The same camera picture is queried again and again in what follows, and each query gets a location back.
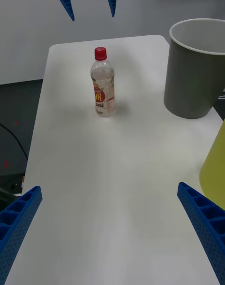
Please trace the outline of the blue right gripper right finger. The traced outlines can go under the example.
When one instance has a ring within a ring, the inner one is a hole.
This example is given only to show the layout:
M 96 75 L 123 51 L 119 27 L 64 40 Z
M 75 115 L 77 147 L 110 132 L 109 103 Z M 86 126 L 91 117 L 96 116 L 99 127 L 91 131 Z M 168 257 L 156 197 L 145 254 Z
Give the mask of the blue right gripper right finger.
M 221 285 L 225 284 L 225 211 L 180 182 L 177 196 Z

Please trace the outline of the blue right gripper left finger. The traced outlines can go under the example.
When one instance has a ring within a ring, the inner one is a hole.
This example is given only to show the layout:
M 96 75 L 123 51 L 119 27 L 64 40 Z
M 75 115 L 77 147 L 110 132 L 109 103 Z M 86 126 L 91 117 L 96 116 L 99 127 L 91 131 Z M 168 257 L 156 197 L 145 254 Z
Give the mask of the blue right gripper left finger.
M 8 277 L 20 246 L 42 201 L 35 186 L 0 213 L 0 284 Z

